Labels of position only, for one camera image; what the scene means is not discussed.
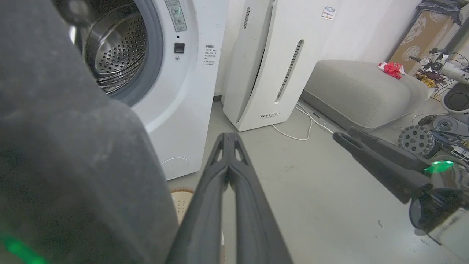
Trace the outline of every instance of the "gray floor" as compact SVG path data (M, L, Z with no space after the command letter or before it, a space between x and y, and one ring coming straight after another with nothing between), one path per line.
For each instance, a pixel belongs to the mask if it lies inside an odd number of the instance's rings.
M419 112L426 111L442 109L431 99ZM412 117L375 134L395 141L400 127L410 125ZM305 137L308 126L308 118L294 110L278 128ZM205 159L216 137L232 131L235 128L225 118L221 103L214 103ZM430 238L415 235L408 207L318 126L313 125L308 141L289 139L272 127L240 134L295 263L464 263ZM195 188L199 178L200 173L193 173L171 180L169 185ZM229 188L223 201L227 264L236 263L234 198Z

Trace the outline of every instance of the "front-loading washing machine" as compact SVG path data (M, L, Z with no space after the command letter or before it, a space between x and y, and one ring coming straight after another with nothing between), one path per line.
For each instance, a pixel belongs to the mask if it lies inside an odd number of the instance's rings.
M140 117L167 179L200 169L228 0L53 0L98 86Z

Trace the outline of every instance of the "washing machine door seal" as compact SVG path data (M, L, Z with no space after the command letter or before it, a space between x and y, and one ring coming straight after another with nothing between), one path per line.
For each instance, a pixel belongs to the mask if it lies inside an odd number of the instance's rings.
M151 89L158 78L163 62L163 31L156 6L152 0L134 0L142 16L147 33L147 48L139 72L132 80L109 94L129 106L140 101Z

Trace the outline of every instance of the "gray ottoman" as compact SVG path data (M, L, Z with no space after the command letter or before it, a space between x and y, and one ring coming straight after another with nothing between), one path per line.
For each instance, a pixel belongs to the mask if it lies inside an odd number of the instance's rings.
M428 87L409 75L389 76L375 63L326 60L317 62L301 98L345 129L371 131L417 110Z

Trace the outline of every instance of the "white air purifier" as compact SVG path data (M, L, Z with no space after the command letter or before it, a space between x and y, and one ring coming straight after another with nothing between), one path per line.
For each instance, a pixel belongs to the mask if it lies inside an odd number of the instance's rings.
M246 0L222 97L223 112L238 131L290 117L340 5L340 0Z

